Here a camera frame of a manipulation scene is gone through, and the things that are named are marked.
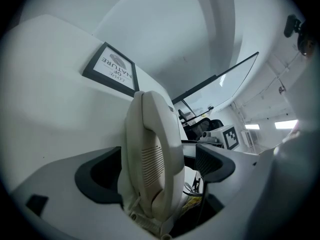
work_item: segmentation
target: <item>logo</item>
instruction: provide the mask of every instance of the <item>logo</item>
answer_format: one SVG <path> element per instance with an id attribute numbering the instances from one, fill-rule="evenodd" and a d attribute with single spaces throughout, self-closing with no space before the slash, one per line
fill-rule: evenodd
<path id="1" fill-rule="evenodd" d="M 110 58 L 113 60 L 113 62 L 115 64 L 117 64 L 119 67 L 126 69 L 126 65 L 125 63 L 122 61 L 121 58 L 119 58 L 117 55 L 115 54 L 110 54 Z"/>

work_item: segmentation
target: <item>cable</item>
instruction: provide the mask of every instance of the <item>cable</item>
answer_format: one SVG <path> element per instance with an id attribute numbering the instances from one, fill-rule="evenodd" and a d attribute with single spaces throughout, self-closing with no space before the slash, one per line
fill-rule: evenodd
<path id="1" fill-rule="evenodd" d="M 133 205 L 131 206 L 131 208 L 129 209 L 129 216 L 131 216 L 131 214 L 133 213 L 134 209 L 136 208 L 136 206 L 139 204 L 141 200 L 141 197 L 138 196 L 138 198 L 135 200 L 135 202 L 133 203 Z"/>
<path id="2" fill-rule="evenodd" d="M 222 145 L 223 144 L 221 142 L 209 142 L 209 141 L 204 141 L 204 140 L 192 140 L 192 139 L 188 139 L 188 140 L 186 140 L 186 142 L 182 142 L 182 143 L 188 143 L 188 142 L 212 144 L 213 146 L 214 145 Z"/>
<path id="3" fill-rule="evenodd" d="M 202 197 L 202 194 L 192 194 L 192 193 L 187 193 L 187 192 L 184 192 L 182 191 L 183 193 L 185 193 L 187 196 L 190 196 L 190 197 Z"/>
<path id="4" fill-rule="evenodd" d="M 188 183 L 188 182 L 185 182 L 184 183 L 184 187 L 190 191 L 190 193 L 187 193 L 185 191 L 183 191 L 183 193 L 185 193 L 186 195 L 188 196 L 191 196 L 191 197 L 202 197 L 202 194 L 201 193 L 197 193 L 193 190 L 192 186 Z"/>

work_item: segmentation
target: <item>black cable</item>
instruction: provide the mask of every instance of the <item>black cable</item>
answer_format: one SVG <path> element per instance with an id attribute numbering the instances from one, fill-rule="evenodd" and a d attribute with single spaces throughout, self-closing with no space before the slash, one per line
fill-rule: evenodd
<path id="1" fill-rule="evenodd" d="M 193 194 L 193 193 L 187 193 L 187 192 L 184 192 L 182 191 L 183 193 L 185 193 L 187 196 L 190 196 L 190 197 L 202 197 L 202 194 Z"/>
<path id="2" fill-rule="evenodd" d="M 221 142 L 209 142 L 209 141 L 204 141 L 204 140 L 192 140 L 188 139 L 186 141 L 181 141 L 182 143 L 188 143 L 188 142 L 196 142 L 196 143 L 205 143 L 205 144 L 211 144 L 211 145 L 223 145 Z"/>

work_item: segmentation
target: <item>framed sign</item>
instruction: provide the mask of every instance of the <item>framed sign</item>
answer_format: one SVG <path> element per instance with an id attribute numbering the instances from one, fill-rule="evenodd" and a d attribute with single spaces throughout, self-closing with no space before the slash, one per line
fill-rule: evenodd
<path id="1" fill-rule="evenodd" d="M 139 91 L 135 64 L 106 42 L 92 57 L 82 75 L 131 97 Z"/>

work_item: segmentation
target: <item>glass panel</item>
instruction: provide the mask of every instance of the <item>glass panel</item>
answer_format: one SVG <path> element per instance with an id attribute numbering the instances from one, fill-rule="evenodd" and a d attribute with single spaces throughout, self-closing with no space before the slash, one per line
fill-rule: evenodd
<path id="1" fill-rule="evenodd" d="M 217 107 L 218 105 L 226 102 L 241 86 L 250 69 L 252 68 L 257 56 L 258 54 L 252 56 L 244 62 L 241 62 L 227 73 L 218 77 L 215 81 L 184 98 L 184 101 L 188 104 L 196 116 L 205 113 L 211 106 Z"/>
<path id="2" fill-rule="evenodd" d="M 191 119 L 195 117 L 195 115 L 190 111 L 190 109 L 182 101 L 179 101 L 176 104 L 174 104 L 174 108 L 177 111 L 181 110 L 187 119 Z"/>

